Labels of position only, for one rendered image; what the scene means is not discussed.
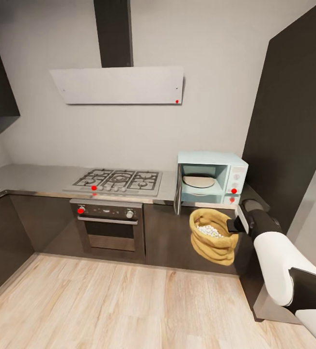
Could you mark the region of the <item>microwave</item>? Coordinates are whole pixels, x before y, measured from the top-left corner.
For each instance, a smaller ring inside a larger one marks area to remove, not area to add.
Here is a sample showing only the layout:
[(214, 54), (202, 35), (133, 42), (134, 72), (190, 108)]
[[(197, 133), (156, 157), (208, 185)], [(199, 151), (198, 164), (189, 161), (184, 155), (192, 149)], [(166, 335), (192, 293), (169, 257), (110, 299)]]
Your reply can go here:
[(174, 210), (180, 219), (182, 191), (241, 194), (248, 164), (231, 152), (178, 151)]

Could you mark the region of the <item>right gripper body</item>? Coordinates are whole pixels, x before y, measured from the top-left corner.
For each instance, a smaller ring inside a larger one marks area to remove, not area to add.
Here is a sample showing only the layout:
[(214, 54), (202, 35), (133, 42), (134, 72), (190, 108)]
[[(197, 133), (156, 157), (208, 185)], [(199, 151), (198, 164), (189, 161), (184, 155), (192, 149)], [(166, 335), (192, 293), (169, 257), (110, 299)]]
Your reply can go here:
[(236, 219), (227, 219), (227, 228), (228, 228), (228, 232), (241, 232), (241, 233), (246, 233), (246, 230), (244, 229), (241, 221), (239, 220), (238, 217), (236, 217)]

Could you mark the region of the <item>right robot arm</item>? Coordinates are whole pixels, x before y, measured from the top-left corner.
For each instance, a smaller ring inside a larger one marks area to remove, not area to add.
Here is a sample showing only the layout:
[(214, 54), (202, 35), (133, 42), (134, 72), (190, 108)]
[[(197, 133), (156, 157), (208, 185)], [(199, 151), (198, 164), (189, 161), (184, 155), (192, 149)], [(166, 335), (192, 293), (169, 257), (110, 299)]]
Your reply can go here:
[(276, 218), (270, 218), (261, 203), (242, 201), (235, 208), (236, 219), (227, 219), (228, 232), (252, 237), (271, 299), (288, 309), (316, 338), (316, 267), (282, 232)]

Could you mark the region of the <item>popcorn bag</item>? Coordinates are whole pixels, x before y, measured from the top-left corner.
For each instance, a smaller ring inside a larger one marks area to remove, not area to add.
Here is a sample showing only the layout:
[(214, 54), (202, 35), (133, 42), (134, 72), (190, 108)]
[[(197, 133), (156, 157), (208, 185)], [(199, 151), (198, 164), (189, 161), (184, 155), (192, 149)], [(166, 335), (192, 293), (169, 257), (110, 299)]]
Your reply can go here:
[[(234, 262), (234, 248), (239, 232), (228, 232), (226, 220), (230, 217), (216, 209), (202, 208), (190, 215), (191, 242), (194, 249), (205, 259), (220, 265)], [(199, 228), (210, 227), (220, 235), (204, 233)]]

